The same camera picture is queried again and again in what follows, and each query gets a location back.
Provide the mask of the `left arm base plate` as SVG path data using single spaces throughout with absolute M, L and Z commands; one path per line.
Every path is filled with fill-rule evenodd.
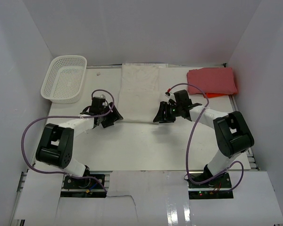
M 105 198 L 106 192 L 94 179 L 74 179 L 66 176 L 60 197 L 64 198 Z

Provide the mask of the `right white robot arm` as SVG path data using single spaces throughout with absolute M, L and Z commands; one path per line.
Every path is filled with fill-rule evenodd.
M 196 185 L 205 184 L 213 188 L 237 161 L 241 153 L 254 145 L 254 138 L 239 111 L 231 113 L 210 109 L 207 105 L 193 103 L 186 90 L 175 93 L 167 92 L 168 101 L 160 102 L 154 123 L 173 123 L 182 117 L 212 128 L 215 132 L 218 151 L 213 159 L 204 167 L 203 173 L 197 178 L 187 173 L 185 179 Z

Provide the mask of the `white t shirt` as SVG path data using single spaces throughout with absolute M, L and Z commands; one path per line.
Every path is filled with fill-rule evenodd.
M 117 109 L 125 122 L 153 123 L 160 104 L 159 64 L 123 64 Z

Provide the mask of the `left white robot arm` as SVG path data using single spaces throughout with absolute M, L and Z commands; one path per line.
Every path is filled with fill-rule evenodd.
M 73 157 L 74 139 L 99 125 L 107 128 L 122 119 L 112 102 L 108 103 L 104 96 L 93 97 L 91 105 L 85 107 L 78 118 L 45 125 L 36 160 L 74 176 L 75 184 L 85 188 L 90 183 L 89 168 Z

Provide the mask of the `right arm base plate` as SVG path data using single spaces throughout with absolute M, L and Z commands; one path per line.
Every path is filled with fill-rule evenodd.
M 193 184 L 184 176 L 184 180 L 188 182 L 189 200 L 214 200 L 214 199 L 233 199 L 231 179 L 228 173 L 206 184 Z

